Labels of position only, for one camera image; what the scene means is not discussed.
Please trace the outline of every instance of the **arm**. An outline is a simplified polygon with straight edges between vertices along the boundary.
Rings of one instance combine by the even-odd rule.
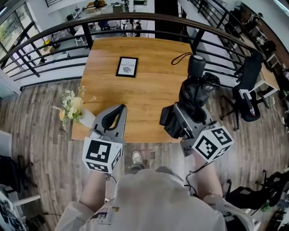
[[[97,171],[91,171],[84,190],[80,196],[79,202],[95,213],[104,205],[105,186],[105,174]]]
[[[195,157],[196,169],[199,169],[205,164],[205,161],[198,153],[194,152],[193,155]],[[222,187],[217,177],[214,163],[209,164],[197,172],[196,181],[200,199],[203,199],[209,194],[223,196]]]

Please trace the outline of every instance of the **white sneaker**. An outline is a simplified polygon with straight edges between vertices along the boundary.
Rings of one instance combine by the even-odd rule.
[[[134,151],[132,153],[132,161],[133,161],[134,164],[143,163],[143,159],[141,158],[140,151]]]

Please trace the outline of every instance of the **wooden floor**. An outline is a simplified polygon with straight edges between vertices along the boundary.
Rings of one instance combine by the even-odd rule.
[[[38,189],[29,188],[20,196],[39,193],[42,197],[24,207],[27,217],[43,212],[62,214],[69,201],[77,200],[82,192],[88,173],[81,162],[83,142],[71,140],[72,124],[67,132],[63,131],[58,111],[51,108],[61,105],[58,85],[76,91],[79,83],[80,80],[69,80],[31,86],[14,100],[0,101],[0,130],[13,135],[13,158],[22,155],[34,163],[31,174]],[[216,120],[221,114],[222,94],[230,97],[229,90],[219,89],[206,104]],[[287,165],[289,139],[278,115],[282,108],[277,95],[275,98],[275,104],[273,98],[268,100],[270,109],[259,105],[262,115],[259,120],[252,123],[240,120],[238,132],[233,132],[234,115],[220,121],[235,139],[234,147],[215,162],[224,191],[227,179],[232,180],[233,188],[243,185],[256,189],[255,181],[263,178],[263,169],[271,174]],[[231,110],[224,102],[222,105],[225,111]],[[184,160],[179,144],[127,143],[125,155],[113,172],[117,180],[127,173],[134,150],[141,151],[147,167],[168,166],[182,178],[193,166],[191,157]],[[114,186],[112,181],[107,183],[107,197],[113,196]],[[54,230],[59,219],[57,215],[46,215],[41,230]]]

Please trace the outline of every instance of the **framed picture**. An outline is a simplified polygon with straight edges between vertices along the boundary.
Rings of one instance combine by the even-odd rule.
[[[116,76],[135,78],[138,58],[121,57]]]

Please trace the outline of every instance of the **table top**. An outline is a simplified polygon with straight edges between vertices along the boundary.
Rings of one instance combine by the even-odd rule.
[[[244,39],[244,42],[252,47],[252,48],[256,48],[255,45],[246,37],[242,36],[242,38]],[[280,90],[279,85],[277,83],[276,77],[274,75],[273,72],[270,72],[264,63],[262,63],[262,68],[261,68],[261,72],[260,72],[260,76],[261,78],[265,81],[266,84],[268,84],[269,86],[271,86],[274,89]]]
[[[75,33],[75,35],[81,35],[81,34],[84,34],[84,30],[83,30],[83,27],[80,26],[79,29],[77,30],[77,32]]]
[[[191,52],[187,43],[155,38],[101,38],[93,43],[81,85],[86,86],[84,102],[94,115],[117,104],[127,106],[124,139],[130,143],[177,142],[159,125],[163,107],[178,101],[187,78],[189,57],[171,65],[177,56]],[[135,78],[117,77],[121,56],[139,58]],[[89,128],[74,122],[72,139],[83,140]]]

